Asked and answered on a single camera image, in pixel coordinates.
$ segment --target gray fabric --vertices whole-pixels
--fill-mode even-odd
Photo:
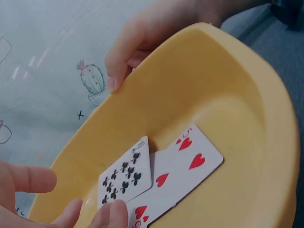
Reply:
[[[271,64],[283,80],[296,110],[301,137],[300,174],[294,228],[304,227],[304,11],[296,28],[272,16],[269,5],[230,18],[222,29],[251,47]]]

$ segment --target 8 of clubs card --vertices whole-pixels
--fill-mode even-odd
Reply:
[[[120,199],[125,202],[152,185],[148,137],[141,138],[98,178],[98,208]]]

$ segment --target playing card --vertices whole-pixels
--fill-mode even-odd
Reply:
[[[166,157],[173,173],[167,180],[172,188],[171,198],[180,201],[190,191],[206,179],[222,162],[223,156],[195,125],[191,125],[183,135],[166,150]]]
[[[222,162],[223,157],[195,125],[168,149],[150,155],[152,187],[127,203],[129,228],[145,228],[174,207]]]
[[[165,151],[150,155],[152,187],[127,202],[129,213],[128,228],[144,228],[175,205],[170,197],[167,180],[171,177]]]
[[[98,208],[120,199],[133,199],[151,187],[148,137],[124,153],[98,178]]]

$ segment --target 5 of hearts card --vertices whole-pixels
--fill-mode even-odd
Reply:
[[[152,186],[127,202],[129,228],[145,228],[187,196],[223,162],[195,125],[163,151],[150,155]]]

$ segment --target hand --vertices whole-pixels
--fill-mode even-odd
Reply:
[[[55,173],[46,168],[12,165],[0,160],[0,223],[3,228],[73,228],[76,224],[81,199],[71,201],[53,223],[36,223],[18,215],[15,192],[50,192],[56,186]],[[123,201],[105,204],[95,215],[88,228],[127,228],[128,213]]]
[[[199,21],[220,27],[213,2],[218,0],[158,0],[130,19],[105,58],[107,89],[114,92],[122,81],[162,42]]]

